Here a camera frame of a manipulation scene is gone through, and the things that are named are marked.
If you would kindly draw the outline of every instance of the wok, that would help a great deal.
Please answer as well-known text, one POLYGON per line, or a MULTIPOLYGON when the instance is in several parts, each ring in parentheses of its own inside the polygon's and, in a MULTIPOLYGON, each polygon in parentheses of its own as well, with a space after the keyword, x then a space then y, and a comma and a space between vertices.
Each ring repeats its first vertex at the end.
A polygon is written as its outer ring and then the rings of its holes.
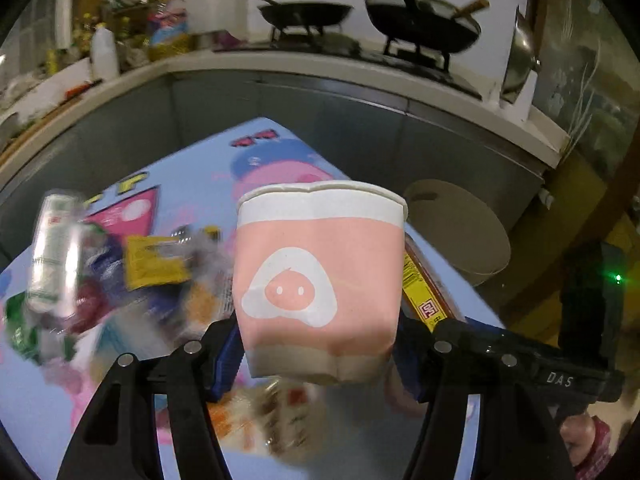
POLYGON ((478 40, 481 28, 470 13, 488 6, 485 0, 477 0, 464 9, 445 0, 365 0, 365 3, 371 23, 390 40, 407 41, 443 54, 462 52, 478 40))
POLYGON ((322 32, 323 27, 339 25, 353 9, 348 5, 329 2, 263 1, 268 5, 258 7, 260 13, 278 30, 287 27, 313 27, 322 32))

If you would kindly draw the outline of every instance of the cartoon table top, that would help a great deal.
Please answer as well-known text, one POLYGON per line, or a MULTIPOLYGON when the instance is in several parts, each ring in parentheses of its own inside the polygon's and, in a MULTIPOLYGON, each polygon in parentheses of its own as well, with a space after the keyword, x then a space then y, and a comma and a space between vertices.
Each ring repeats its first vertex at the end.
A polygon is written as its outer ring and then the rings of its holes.
MULTIPOLYGON (((152 164, 94 197, 89 215, 112 232, 168 235, 191 224, 215 224, 227 240, 236 227, 236 201, 255 187, 279 182, 346 178, 289 130, 256 119, 209 137, 152 164)), ((500 321, 463 278, 410 226, 424 256, 450 296, 469 317, 500 326, 500 321)), ((0 300, 26 288, 31 250, 0 275, 0 300)), ((244 479, 399 479, 417 441, 422 420, 393 412, 382 384, 340 386, 327 392, 332 430, 323 450, 303 465, 224 450, 231 475, 244 479), (355 428, 344 431, 346 427, 355 428)), ((469 419, 457 479, 469 478, 478 431, 478 399, 469 419)), ((0 420, 25 460, 42 480, 53 480, 82 410, 65 391, 46 384, 31 362, 9 347, 0 331, 0 420)), ((178 479, 173 449, 160 445, 164 475, 178 479)))

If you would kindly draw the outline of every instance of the screw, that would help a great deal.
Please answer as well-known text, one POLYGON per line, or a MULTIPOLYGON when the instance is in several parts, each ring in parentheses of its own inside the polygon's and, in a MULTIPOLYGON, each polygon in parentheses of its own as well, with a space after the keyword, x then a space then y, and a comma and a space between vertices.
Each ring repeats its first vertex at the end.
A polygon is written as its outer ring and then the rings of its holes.
POLYGON ((122 354, 118 357, 118 364, 123 368, 129 366, 133 362, 133 355, 131 354, 122 354))
POLYGON ((202 345, 199 341, 189 341, 184 345, 184 351, 187 354, 197 354, 202 349, 202 345))
POLYGON ((452 348, 449 341, 436 341, 433 345, 433 349, 441 354, 448 354, 452 348))
POLYGON ((508 366, 509 368, 513 368, 516 364, 518 364, 518 360, 516 359, 516 357, 511 354, 503 355, 500 358, 500 361, 502 361, 502 364, 508 366))

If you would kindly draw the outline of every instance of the paper cup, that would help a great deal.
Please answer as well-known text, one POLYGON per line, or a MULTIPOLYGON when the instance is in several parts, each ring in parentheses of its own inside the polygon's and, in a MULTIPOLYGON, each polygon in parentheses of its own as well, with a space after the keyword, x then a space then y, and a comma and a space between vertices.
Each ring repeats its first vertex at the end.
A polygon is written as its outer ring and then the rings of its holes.
POLYGON ((382 372, 396 338, 407 206, 371 184, 265 186, 239 201, 233 294, 253 377, 382 372))

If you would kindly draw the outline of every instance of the white bottle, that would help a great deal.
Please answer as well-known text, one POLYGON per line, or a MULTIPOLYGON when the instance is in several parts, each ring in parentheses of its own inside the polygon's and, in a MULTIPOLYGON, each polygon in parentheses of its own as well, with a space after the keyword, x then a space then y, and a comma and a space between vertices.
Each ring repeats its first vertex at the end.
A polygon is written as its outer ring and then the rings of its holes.
POLYGON ((94 64, 94 79, 109 81, 120 75, 120 64, 116 41, 104 23, 98 23, 91 40, 91 60, 94 64))

